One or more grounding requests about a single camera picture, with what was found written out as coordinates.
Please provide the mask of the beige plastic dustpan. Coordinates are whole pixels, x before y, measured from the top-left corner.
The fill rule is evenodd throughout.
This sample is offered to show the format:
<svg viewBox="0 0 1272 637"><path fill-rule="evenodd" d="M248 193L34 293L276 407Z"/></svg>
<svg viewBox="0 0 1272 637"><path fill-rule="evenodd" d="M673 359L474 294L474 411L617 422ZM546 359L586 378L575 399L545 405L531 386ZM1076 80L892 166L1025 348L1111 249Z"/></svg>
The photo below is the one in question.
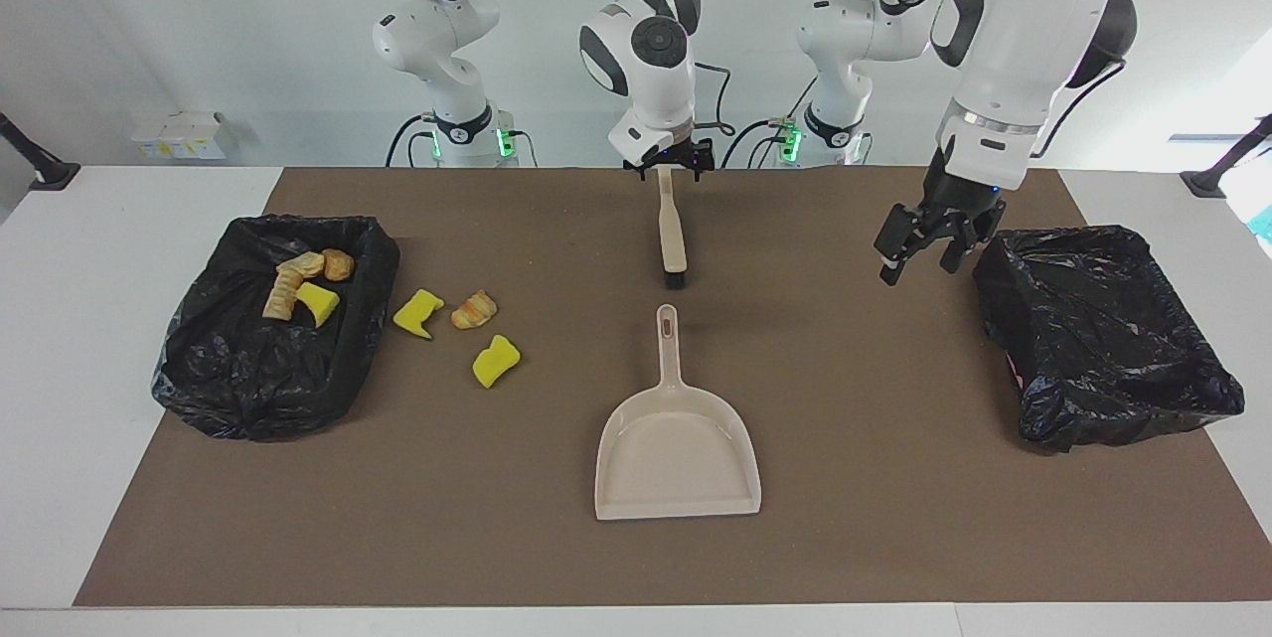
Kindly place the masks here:
<svg viewBox="0 0 1272 637"><path fill-rule="evenodd" d="M681 315L656 314L658 380L619 402L600 428L591 482L599 521L753 516L757 451L730 402L683 376Z"/></svg>

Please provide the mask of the black bag lined bin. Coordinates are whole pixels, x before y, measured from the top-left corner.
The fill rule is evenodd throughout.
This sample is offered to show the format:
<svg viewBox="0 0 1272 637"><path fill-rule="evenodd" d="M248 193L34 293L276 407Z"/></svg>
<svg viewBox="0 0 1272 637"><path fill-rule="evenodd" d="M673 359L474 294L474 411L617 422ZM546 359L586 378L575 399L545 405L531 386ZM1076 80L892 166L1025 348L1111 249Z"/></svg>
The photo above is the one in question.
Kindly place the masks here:
<svg viewBox="0 0 1272 637"><path fill-rule="evenodd" d="M273 270L307 250L354 257L315 325L310 312L273 320L263 310ZM226 225L169 320L151 394L210 437L290 439L347 414L385 334L399 248L377 219L267 215Z"/></svg>
<svg viewBox="0 0 1272 637"><path fill-rule="evenodd" d="M1035 448L1132 445L1245 412L1240 380L1133 230L1000 231L973 278Z"/></svg>

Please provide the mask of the beige brush black bristles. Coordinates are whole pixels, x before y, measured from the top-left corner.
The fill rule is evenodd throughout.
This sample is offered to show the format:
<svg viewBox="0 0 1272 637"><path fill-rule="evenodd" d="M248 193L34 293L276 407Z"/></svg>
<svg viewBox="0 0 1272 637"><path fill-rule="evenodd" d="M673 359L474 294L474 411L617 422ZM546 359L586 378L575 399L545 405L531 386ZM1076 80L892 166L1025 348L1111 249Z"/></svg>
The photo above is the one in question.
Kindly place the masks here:
<svg viewBox="0 0 1272 637"><path fill-rule="evenodd" d="M678 289L686 287L688 257L686 250L686 234L683 234L681 223L681 211L678 211L674 202L672 167L658 167L656 178L660 202L658 224L664 278L667 289L678 291Z"/></svg>

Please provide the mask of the white cardboard box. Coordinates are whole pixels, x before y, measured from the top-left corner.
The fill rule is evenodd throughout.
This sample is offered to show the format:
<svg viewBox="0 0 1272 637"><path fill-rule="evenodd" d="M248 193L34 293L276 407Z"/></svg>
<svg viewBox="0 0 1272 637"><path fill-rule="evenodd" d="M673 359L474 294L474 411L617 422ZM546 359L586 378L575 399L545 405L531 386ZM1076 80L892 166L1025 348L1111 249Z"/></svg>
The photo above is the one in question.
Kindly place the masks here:
<svg viewBox="0 0 1272 637"><path fill-rule="evenodd" d="M130 142L145 160L226 161L232 139L223 113L182 111L134 125Z"/></svg>

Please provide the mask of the small toy croissant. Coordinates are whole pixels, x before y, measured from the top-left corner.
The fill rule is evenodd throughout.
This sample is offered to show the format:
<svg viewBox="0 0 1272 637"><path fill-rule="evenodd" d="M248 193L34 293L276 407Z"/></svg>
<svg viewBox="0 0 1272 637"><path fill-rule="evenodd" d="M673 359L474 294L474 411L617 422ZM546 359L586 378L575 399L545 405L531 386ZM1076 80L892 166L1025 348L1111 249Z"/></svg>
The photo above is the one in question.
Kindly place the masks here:
<svg viewBox="0 0 1272 637"><path fill-rule="evenodd" d="M485 325L497 315L499 306L485 289L471 294L450 314L450 324L458 331L472 331Z"/></svg>

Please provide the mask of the brown table mat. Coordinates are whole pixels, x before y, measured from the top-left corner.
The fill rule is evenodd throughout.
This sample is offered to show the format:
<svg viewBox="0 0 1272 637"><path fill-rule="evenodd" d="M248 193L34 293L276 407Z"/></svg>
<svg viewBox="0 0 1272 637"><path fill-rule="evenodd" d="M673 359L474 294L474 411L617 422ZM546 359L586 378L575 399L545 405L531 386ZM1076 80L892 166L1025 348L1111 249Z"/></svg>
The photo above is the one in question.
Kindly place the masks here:
<svg viewBox="0 0 1272 637"><path fill-rule="evenodd" d="M923 172L726 170L675 195L622 170L291 169L270 214L370 216L394 298L485 289L497 317L388 325L354 409L287 442L164 416L78 606L1272 600L1272 544L1208 434L1040 454L1021 442L971 270L895 287L873 242ZM599 521L611 409L650 387L656 308L683 373L735 406L749 517ZM522 362L472 374L494 334Z"/></svg>

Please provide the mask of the yellow green sponge piece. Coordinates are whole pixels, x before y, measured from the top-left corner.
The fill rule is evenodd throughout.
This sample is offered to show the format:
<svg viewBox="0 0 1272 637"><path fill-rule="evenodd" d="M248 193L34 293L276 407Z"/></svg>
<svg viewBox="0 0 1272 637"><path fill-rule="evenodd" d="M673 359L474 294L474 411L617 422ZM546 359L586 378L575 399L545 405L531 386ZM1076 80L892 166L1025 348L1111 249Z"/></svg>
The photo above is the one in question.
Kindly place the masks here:
<svg viewBox="0 0 1272 637"><path fill-rule="evenodd" d="M313 317L314 328L322 328L340 306L340 296L322 285L303 282L296 289L296 301Z"/></svg>

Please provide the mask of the long toy croissant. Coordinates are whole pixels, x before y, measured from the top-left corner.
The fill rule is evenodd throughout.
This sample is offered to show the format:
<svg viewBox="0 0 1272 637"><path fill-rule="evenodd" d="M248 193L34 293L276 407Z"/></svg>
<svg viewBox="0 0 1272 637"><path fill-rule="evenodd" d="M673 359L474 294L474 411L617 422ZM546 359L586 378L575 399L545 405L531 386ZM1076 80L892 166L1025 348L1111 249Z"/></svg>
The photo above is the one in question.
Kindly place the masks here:
<svg viewBox="0 0 1272 637"><path fill-rule="evenodd" d="M266 298L263 310L259 312L259 317L289 323L293 319L294 306L298 301L298 291L304 282L305 276L300 271L293 270L293 267L280 267L276 275L273 275L273 284L268 289L268 296Z"/></svg>

